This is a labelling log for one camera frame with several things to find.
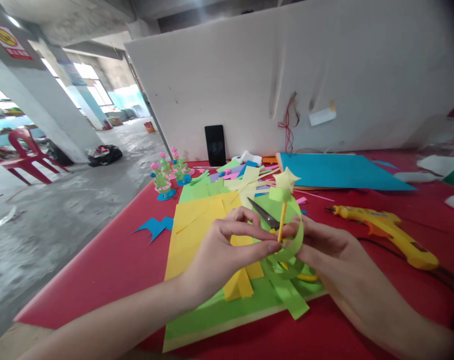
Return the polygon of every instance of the red tablecloth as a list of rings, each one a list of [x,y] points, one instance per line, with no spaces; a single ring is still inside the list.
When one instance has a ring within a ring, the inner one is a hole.
[[[371,160],[382,160],[399,169],[417,171],[416,155],[402,151],[367,151]],[[189,163],[189,166],[206,165]],[[402,229],[434,253],[454,273],[454,209],[444,204],[454,187],[442,182],[419,184],[419,191],[323,190],[317,194],[335,200],[307,197],[301,205],[315,221],[366,237],[368,228],[324,210],[348,205],[387,211],[402,219]],[[132,233],[149,218],[174,217],[179,193],[173,200],[157,201],[153,182],[106,226],[17,315],[16,322],[57,329],[102,305],[160,283],[164,279],[171,232],[165,230],[147,247],[148,230]],[[388,240],[382,244],[395,247]],[[363,243],[367,252],[404,298],[424,316],[448,326],[454,316],[454,294],[444,284],[409,266],[385,250]],[[235,328],[174,351],[176,355],[201,359],[232,358],[329,358],[353,354],[358,359],[390,356],[359,334],[329,296],[309,303],[310,310],[298,321],[287,311]],[[161,351],[164,330],[140,346]]]

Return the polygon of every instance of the yellow glue gun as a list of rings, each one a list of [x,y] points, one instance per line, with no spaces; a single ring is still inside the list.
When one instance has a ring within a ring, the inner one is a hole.
[[[369,235],[388,238],[407,257],[407,262],[420,270],[434,270],[439,260],[430,251],[403,232],[399,217],[391,212],[377,212],[352,206],[326,207],[334,215],[368,225]]]

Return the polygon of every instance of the white board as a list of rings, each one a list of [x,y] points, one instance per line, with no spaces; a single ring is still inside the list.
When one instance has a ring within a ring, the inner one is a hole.
[[[126,48],[168,145],[188,160],[207,159],[207,125],[224,126],[227,157],[283,151],[277,123],[294,91],[295,149],[414,145],[454,106],[454,20],[442,2],[309,0]],[[331,100],[336,119],[312,127]]]

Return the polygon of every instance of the white paper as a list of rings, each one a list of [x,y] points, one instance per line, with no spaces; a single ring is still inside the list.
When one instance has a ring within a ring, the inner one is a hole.
[[[454,157],[431,155],[417,161],[419,168],[430,170],[433,173],[447,176],[454,171]]]
[[[330,120],[334,120],[337,116],[337,111],[332,111],[330,107],[314,112],[308,116],[310,119],[310,125],[315,126],[322,123],[326,123]]]

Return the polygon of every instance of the red sign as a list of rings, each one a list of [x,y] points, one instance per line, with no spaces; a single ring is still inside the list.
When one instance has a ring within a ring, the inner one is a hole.
[[[12,31],[5,26],[0,26],[0,45],[15,59],[33,60]]]

